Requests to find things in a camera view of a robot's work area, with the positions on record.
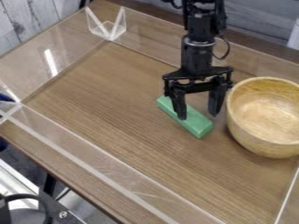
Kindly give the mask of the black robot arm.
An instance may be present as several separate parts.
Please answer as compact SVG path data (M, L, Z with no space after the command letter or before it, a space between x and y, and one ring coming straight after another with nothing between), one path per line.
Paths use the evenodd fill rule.
M213 58L225 60L230 42L223 37L227 28L225 0L182 0L183 25L181 69L163 76L163 94L173 100L173 109L182 120L187 119L186 95L210 93L209 112L221 112L229 89L233 87L231 66L214 66Z

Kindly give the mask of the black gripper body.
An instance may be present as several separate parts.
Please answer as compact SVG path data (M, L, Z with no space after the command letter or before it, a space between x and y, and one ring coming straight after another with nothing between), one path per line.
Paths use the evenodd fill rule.
M201 92L225 94L233 87L231 66L214 66L214 42L182 38L182 66L163 76L163 94L169 97Z

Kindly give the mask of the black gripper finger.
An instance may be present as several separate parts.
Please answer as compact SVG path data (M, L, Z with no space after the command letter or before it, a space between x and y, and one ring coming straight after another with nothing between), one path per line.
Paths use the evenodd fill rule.
M209 111L213 116L217 116L221 112L225 102L229 83L223 76L213 78L214 89L210 91Z
M173 90L173 107L181 120L187 119L186 92L178 88Z

